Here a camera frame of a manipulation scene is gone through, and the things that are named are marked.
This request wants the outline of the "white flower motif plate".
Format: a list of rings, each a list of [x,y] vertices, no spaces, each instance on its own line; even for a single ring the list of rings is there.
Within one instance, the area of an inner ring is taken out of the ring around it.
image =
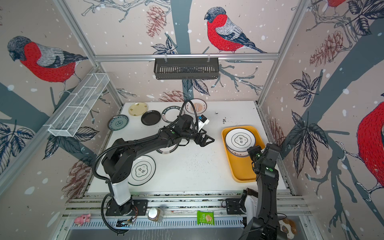
[[[226,137],[227,147],[236,152],[246,152],[256,143],[256,138],[252,132],[244,128],[230,130]]]
[[[141,156],[133,162],[127,180],[131,186],[142,186],[152,179],[156,171],[156,162],[150,156]]]

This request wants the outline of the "green rim red ring plate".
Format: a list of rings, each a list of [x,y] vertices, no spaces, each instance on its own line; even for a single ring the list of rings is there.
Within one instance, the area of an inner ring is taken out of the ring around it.
[[[173,153],[178,147],[179,147],[179,144],[175,144],[170,147],[157,149],[156,152],[162,155],[167,155],[167,154]]]

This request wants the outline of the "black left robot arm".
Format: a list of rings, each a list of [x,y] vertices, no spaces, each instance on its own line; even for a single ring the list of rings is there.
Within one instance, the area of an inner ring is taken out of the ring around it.
[[[127,180],[134,161],[155,150],[179,145],[181,140],[193,140],[200,147],[213,143],[215,139],[203,129],[208,122],[203,115],[196,118],[179,115],[155,135],[133,141],[117,139],[110,148],[96,157],[92,166],[93,176],[108,185],[111,202],[116,205],[119,216],[126,216],[134,209]]]

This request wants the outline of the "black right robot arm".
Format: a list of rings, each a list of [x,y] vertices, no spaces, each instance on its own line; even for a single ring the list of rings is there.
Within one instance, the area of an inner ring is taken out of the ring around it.
[[[252,169],[257,175],[257,196],[246,194],[247,225],[240,240],[286,240],[281,230],[277,210],[279,171],[275,168],[281,148],[268,143],[264,149],[254,146],[248,149]]]

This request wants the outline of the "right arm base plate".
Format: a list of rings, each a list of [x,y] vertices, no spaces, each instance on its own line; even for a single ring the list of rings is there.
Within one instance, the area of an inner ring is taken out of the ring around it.
[[[246,214],[245,200],[240,198],[226,199],[226,212],[228,215],[242,215]]]

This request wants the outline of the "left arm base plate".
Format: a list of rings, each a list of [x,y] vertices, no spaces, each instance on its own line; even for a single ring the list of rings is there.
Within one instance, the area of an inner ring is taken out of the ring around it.
[[[119,206],[114,199],[107,203],[106,216],[145,216],[148,207],[148,200],[129,200]]]

